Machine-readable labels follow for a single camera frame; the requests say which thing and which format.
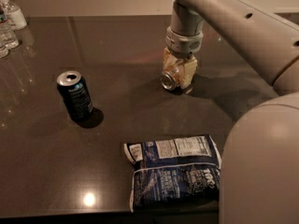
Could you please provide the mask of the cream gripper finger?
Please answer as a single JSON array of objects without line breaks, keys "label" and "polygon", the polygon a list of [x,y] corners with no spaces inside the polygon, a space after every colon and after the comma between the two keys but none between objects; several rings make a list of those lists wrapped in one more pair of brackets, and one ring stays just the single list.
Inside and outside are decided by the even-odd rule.
[{"label": "cream gripper finger", "polygon": [[180,59],[178,59],[174,54],[172,54],[168,48],[165,48],[162,74],[164,75],[166,73],[177,73],[179,62]]},{"label": "cream gripper finger", "polygon": [[197,70],[197,59],[192,56],[190,59],[178,60],[179,86],[186,89],[192,83],[192,79]]}]

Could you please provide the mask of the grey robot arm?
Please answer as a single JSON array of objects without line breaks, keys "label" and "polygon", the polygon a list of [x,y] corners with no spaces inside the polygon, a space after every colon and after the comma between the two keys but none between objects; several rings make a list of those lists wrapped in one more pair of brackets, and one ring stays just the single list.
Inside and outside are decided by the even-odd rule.
[{"label": "grey robot arm", "polygon": [[174,0],[169,36],[200,15],[240,56],[199,77],[195,95],[234,118],[221,162],[220,224],[299,224],[298,26],[246,0]]}]

